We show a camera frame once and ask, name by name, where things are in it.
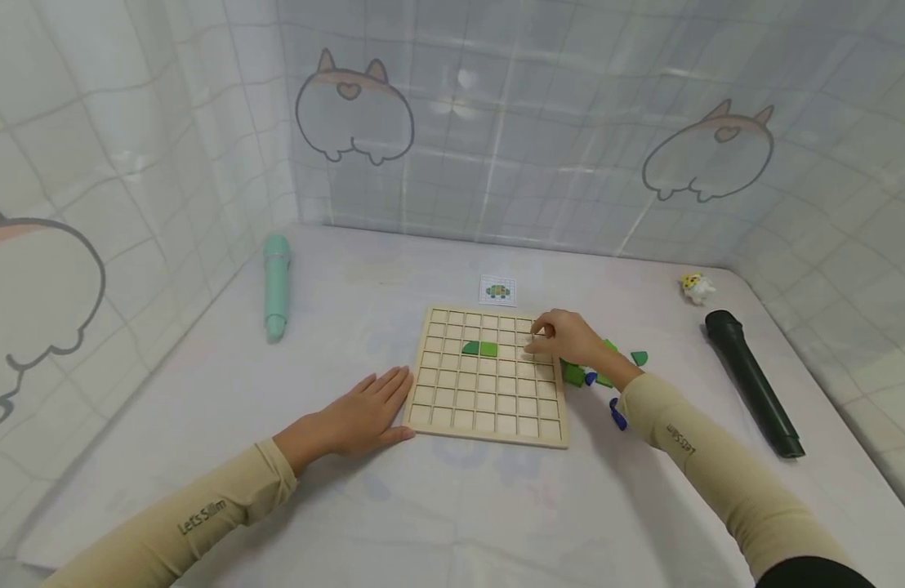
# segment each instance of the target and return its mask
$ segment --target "heart shape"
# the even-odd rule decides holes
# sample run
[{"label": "heart shape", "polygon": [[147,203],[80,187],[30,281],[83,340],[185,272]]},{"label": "heart shape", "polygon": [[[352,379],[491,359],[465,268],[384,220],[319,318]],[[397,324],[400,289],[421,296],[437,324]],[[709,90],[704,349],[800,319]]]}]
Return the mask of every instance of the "heart shape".
[{"label": "heart shape", "polygon": [[714,131],[714,141],[718,143],[726,143],[741,134],[741,128],[738,126],[724,126]]},{"label": "heart shape", "polygon": [[361,85],[351,84],[351,82],[339,82],[335,86],[337,94],[346,100],[354,100],[361,95]]}]

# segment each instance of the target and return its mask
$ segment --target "dark blue piece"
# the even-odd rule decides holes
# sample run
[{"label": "dark blue piece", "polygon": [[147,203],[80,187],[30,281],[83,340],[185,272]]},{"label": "dark blue piece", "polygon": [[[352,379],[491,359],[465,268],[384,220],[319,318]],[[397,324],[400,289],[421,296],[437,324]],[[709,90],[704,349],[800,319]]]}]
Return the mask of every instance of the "dark blue piece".
[{"label": "dark blue piece", "polygon": [[618,402],[619,398],[613,398],[613,400],[609,401],[609,414],[613,415],[613,420],[616,421],[616,426],[619,427],[619,430],[625,431],[626,427],[628,427],[628,422],[626,422],[626,417],[616,410],[616,403]]}]

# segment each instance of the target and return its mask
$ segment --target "hand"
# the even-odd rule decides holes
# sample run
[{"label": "hand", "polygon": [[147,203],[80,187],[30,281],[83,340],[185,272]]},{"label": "hand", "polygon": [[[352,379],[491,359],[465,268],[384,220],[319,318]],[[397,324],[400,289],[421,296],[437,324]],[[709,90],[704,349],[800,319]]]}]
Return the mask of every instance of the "hand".
[{"label": "hand", "polygon": [[529,342],[525,352],[557,355],[570,363],[591,366],[604,348],[600,336],[576,312],[563,309],[545,312],[534,321],[531,333],[538,334],[541,329],[545,338]]},{"label": "hand", "polygon": [[390,426],[413,385],[409,367],[392,367],[376,377],[372,373],[322,411],[305,415],[273,437],[296,475],[328,453],[363,456],[413,437],[413,429]]}]

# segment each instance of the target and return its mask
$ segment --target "black microphone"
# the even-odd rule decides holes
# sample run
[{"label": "black microphone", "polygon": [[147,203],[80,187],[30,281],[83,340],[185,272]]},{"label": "black microphone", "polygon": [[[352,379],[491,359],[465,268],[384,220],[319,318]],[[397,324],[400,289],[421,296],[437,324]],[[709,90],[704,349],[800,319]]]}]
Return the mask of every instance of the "black microphone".
[{"label": "black microphone", "polygon": [[707,338],[739,385],[741,394],[760,432],[777,456],[785,458],[805,455],[792,421],[782,410],[769,380],[763,376],[756,358],[743,339],[743,325],[726,310],[714,310],[704,319]]}]

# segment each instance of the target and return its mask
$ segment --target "finger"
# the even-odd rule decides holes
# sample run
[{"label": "finger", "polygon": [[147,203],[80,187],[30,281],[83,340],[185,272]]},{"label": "finger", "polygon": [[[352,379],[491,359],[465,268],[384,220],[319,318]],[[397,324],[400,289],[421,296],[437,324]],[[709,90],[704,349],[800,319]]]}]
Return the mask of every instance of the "finger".
[{"label": "finger", "polygon": [[553,339],[535,339],[524,347],[525,353],[546,353],[553,354]]},{"label": "finger", "polygon": [[390,427],[384,433],[380,433],[377,436],[377,446],[386,447],[395,445],[401,441],[413,439],[416,435],[414,429],[411,429],[410,427]]},{"label": "finger", "polygon": [[403,384],[403,380],[407,378],[407,376],[410,376],[410,367],[399,367],[395,375],[381,386],[377,392],[374,392],[374,397],[382,402],[386,402],[386,400],[397,391],[398,386]]},{"label": "finger", "polygon": [[360,394],[361,391],[364,391],[367,386],[371,385],[371,383],[374,382],[374,378],[377,378],[376,373],[372,373],[371,376],[368,376],[361,380],[361,382],[359,382],[358,384],[355,384],[354,388],[349,390],[347,395]]},{"label": "finger", "polygon": [[367,388],[361,392],[361,394],[377,394],[377,391],[384,388],[384,384],[390,382],[390,378],[396,376],[397,371],[399,370],[399,366],[391,367],[390,370],[384,372],[384,376],[381,376],[374,380],[371,384],[368,384]]},{"label": "finger", "polygon": [[390,397],[385,401],[386,406],[388,406],[388,409],[390,410],[391,417],[397,414],[403,401],[407,400],[407,395],[410,394],[411,386],[413,386],[413,373],[408,372],[407,377],[405,377],[403,382],[399,383],[397,386],[397,390],[393,391]]},{"label": "finger", "polygon": [[544,314],[542,314],[541,316],[537,317],[537,321],[534,321],[534,324],[532,324],[532,326],[531,326],[532,335],[535,333],[538,333],[539,330],[541,330],[541,328],[545,326],[545,324],[553,323],[553,318],[554,318],[553,312],[554,312],[553,310],[547,311]]}]

